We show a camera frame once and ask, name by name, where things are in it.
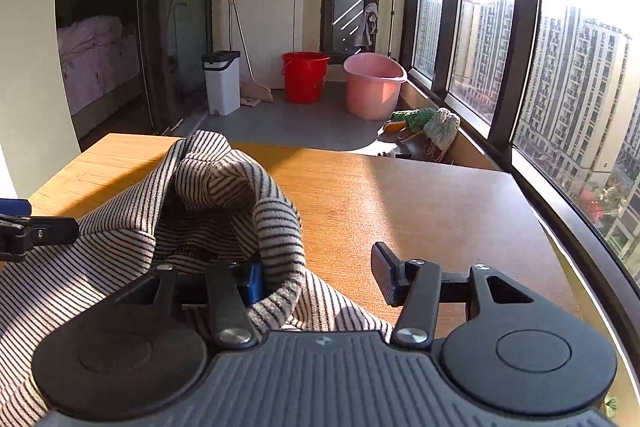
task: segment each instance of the red bucket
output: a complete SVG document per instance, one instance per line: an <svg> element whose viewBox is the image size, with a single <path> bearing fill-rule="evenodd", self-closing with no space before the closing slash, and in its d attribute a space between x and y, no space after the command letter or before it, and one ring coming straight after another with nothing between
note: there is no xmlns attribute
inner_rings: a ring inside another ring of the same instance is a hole
<svg viewBox="0 0 640 427"><path fill-rule="evenodd" d="M282 60L287 100L295 103L320 100L329 55L312 52L285 53Z"/></svg>

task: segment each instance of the ribbed gray surface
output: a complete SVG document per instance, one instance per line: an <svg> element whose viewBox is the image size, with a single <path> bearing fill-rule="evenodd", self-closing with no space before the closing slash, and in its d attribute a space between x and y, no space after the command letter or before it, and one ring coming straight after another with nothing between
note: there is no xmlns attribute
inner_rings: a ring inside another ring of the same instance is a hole
<svg viewBox="0 0 640 427"><path fill-rule="evenodd" d="M95 426L50 413L41 427ZM595 411L573 419L516 420L465 402L421 354L377 331L270 333L246 354L227 353L190 397L120 426L604 427Z"/></svg>

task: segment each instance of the tabletop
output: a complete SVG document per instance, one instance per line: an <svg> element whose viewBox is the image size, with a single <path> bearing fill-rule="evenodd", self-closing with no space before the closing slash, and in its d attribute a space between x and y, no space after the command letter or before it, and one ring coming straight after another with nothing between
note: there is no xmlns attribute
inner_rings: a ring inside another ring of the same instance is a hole
<svg viewBox="0 0 640 427"><path fill-rule="evenodd" d="M142 180L178 138L110 134L30 198L34 215L81 217ZM577 316L568 282L513 178L504 172L380 156L236 143L263 165L300 211L307 266L392 323L370 273L371 245L402 259L468 273L485 263ZM436 334L464 320L442 304Z"/></svg>

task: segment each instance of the white trash bin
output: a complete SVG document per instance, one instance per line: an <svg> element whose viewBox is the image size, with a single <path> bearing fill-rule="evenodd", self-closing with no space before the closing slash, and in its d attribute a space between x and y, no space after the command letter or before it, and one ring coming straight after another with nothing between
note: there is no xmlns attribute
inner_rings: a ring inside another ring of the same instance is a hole
<svg viewBox="0 0 640 427"><path fill-rule="evenodd" d="M202 57L209 112L225 116L240 107L240 52L220 51Z"/></svg>

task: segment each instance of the pink tub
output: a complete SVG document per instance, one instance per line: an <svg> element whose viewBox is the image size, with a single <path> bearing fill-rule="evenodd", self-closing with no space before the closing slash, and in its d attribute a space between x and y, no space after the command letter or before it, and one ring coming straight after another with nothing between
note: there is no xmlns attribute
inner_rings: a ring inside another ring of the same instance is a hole
<svg viewBox="0 0 640 427"><path fill-rule="evenodd" d="M392 58L359 53L344 61L347 111L365 120L388 120L396 108L406 71Z"/></svg>

